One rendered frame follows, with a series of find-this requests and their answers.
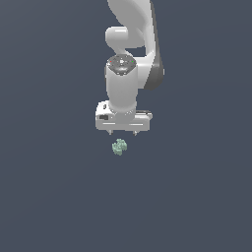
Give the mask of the small pale green lumpy object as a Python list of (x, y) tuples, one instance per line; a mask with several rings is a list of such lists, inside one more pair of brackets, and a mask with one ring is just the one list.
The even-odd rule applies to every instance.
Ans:
[(112, 144), (112, 150), (116, 155), (121, 156), (122, 152), (127, 150), (127, 144), (123, 139), (117, 139), (116, 142)]

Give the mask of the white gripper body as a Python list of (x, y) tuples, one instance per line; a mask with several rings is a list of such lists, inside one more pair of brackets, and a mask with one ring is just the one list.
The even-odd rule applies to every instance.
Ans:
[(101, 101), (95, 111), (95, 127), (97, 130), (113, 132), (116, 130), (141, 132), (150, 130), (153, 114), (148, 110), (132, 111), (125, 119), (118, 118), (109, 108), (109, 101)]

